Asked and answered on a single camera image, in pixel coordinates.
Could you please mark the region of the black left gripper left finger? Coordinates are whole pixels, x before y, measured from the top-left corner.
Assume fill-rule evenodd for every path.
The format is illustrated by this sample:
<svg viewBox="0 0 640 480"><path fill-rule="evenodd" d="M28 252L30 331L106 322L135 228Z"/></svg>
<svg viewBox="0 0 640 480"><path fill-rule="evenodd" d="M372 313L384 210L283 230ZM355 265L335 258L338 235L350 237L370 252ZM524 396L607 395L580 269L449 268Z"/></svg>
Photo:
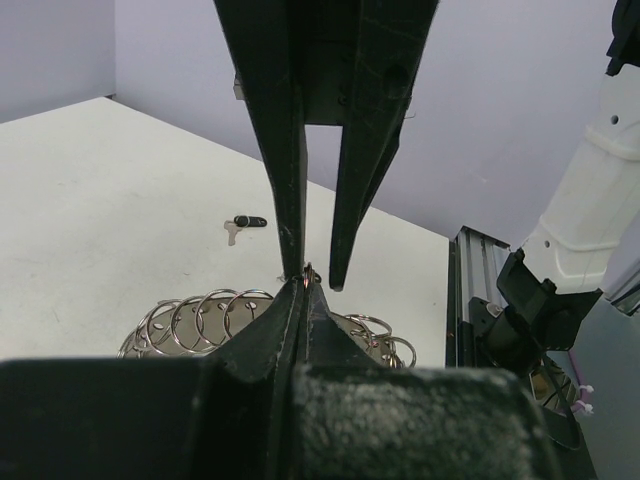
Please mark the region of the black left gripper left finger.
<svg viewBox="0 0 640 480"><path fill-rule="evenodd" d="M1 366L5 479L294 479L291 377L305 298L204 357L12 360Z"/></svg>

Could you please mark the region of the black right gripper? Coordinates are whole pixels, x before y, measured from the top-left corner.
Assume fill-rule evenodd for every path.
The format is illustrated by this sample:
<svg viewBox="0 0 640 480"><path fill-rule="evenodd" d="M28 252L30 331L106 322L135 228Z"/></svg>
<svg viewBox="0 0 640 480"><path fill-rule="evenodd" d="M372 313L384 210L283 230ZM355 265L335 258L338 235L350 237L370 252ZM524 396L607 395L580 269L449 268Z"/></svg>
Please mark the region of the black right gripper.
<svg viewBox="0 0 640 480"><path fill-rule="evenodd" d="M399 148L436 1L217 1L271 185L284 274L303 270L304 125L341 126L329 286Z"/></svg>

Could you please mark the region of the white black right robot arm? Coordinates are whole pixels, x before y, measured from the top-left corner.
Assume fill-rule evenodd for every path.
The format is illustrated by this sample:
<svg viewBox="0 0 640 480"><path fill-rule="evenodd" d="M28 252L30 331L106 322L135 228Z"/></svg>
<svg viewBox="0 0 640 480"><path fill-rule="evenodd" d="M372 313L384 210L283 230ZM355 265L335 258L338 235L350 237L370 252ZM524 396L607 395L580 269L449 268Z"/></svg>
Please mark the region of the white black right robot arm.
<svg viewBox="0 0 640 480"><path fill-rule="evenodd" d="M341 290L359 227L399 149L433 1L219 1L215 5L270 181L286 280L304 263L309 125L342 130L329 285ZM487 359L528 373L569 349L639 212L639 5L619 1L600 109L545 212L497 278L506 309Z"/></svg>

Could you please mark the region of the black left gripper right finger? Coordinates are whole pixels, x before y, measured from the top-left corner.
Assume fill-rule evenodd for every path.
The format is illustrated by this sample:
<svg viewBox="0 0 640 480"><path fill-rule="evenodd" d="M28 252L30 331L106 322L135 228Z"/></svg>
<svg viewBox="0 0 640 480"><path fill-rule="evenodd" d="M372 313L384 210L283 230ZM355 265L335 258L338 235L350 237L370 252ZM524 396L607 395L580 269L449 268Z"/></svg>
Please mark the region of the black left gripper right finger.
<svg viewBox="0 0 640 480"><path fill-rule="evenodd" d="M543 417L517 378L377 365L305 291L292 376L296 479L558 479Z"/></svg>

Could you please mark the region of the silver key with black tag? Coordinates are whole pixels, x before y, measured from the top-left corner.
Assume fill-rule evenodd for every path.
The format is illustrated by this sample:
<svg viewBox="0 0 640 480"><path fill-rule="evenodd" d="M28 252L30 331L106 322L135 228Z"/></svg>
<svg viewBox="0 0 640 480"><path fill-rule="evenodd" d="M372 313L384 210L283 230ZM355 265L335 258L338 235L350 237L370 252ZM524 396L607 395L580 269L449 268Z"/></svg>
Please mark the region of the silver key with black tag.
<svg viewBox="0 0 640 480"><path fill-rule="evenodd" d="M248 228L264 228L268 225L265 218L259 216L237 215L232 220L224 222L224 229L228 233L228 245L236 244L236 237L239 232Z"/></svg>

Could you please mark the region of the metal key ring disc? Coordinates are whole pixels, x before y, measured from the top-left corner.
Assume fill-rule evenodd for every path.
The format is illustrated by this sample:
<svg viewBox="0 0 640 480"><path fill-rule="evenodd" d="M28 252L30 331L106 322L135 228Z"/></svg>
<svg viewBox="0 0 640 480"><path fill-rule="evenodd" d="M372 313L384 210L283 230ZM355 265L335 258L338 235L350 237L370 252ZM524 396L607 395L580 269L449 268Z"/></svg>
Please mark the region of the metal key ring disc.
<svg viewBox="0 0 640 480"><path fill-rule="evenodd" d="M203 295L160 300L138 321L117 357L202 357L213 353L263 316L274 296L260 289L214 289ZM311 364L412 368L418 355L386 321L361 313L338 314L320 298L307 311Z"/></svg>

